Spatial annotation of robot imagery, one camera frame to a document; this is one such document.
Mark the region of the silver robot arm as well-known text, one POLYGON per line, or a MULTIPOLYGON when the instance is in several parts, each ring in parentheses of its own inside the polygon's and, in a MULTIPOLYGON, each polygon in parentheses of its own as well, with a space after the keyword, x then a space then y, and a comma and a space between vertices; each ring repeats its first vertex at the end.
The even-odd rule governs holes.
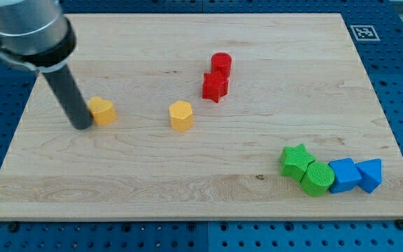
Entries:
POLYGON ((67 65, 76 35, 54 0, 0 0, 0 58, 12 67, 43 74, 77 130, 93 119, 67 65))

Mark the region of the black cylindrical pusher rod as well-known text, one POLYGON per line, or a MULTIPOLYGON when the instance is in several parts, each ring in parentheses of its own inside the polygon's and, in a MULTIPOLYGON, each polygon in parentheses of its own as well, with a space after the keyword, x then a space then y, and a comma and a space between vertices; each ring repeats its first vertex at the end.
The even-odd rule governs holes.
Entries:
POLYGON ((92 115, 75 79, 65 64, 62 68, 43 73, 69 122, 77 130, 85 130, 93 123, 92 115))

